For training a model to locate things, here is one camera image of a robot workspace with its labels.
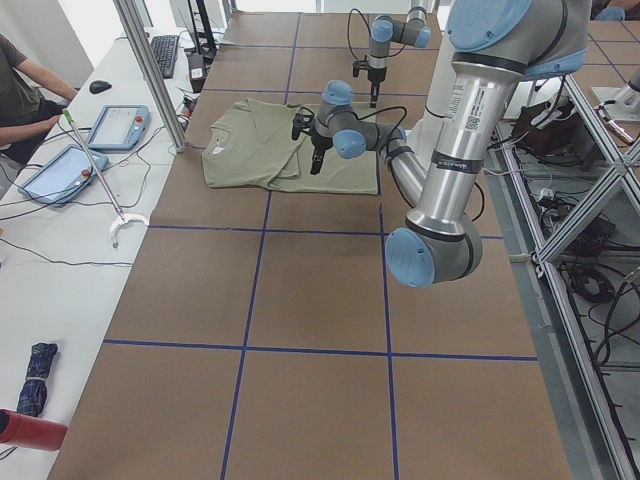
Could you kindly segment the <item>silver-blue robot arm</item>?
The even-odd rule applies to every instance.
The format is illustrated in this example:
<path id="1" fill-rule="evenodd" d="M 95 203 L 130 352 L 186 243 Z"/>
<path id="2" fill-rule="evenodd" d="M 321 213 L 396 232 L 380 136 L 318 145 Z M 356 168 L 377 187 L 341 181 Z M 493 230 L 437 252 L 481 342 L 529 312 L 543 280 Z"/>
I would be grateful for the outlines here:
<path id="1" fill-rule="evenodd" d="M 425 48 L 431 38 L 427 26 L 427 14 L 432 11 L 432 1 L 412 1 L 404 21 L 389 15 L 378 16 L 370 26 L 369 53 L 364 66 L 371 84 L 370 106 L 376 107 L 380 86 L 386 79 L 387 63 L 392 43 Z"/>
<path id="2" fill-rule="evenodd" d="M 586 58 L 591 5 L 587 1 L 457 1 L 445 32 L 452 72 L 435 77 L 444 88 L 441 126 L 424 141 L 428 160 L 393 125 L 362 120 L 351 86 L 330 81 L 316 114 L 298 115 L 292 132 L 307 132 L 313 173 L 325 152 L 351 159 L 373 151 L 409 204 L 403 227 L 386 240 L 388 269 L 402 284 L 427 287 L 471 274 L 482 241 L 466 205 L 497 122 L 523 81 L 577 71 Z"/>

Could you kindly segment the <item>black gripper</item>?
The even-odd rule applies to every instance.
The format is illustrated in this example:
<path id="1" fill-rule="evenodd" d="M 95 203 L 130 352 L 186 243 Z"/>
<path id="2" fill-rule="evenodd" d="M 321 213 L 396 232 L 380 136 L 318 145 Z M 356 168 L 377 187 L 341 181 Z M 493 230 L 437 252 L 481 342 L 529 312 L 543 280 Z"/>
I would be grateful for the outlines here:
<path id="1" fill-rule="evenodd" d="M 367 59 L 367 70 L 367 78 L 371 82 L 370 107 L 375 108 L 379 98 L 379 83 L 382 83 L 386 79 L 386 58 L 369 57 Z"/>
<path id="2" fill-rule="evenodd" d="M 309 133 L 314 147 L 314 154 L 311 158 L 310 174 L 318 175 L 321 172 L 324 162 L 324 153 L 333 147 L 333 140 L 331 135 L 323 135 L 322 132 L 318 130 L 315 122 L 312 123 Z"/>

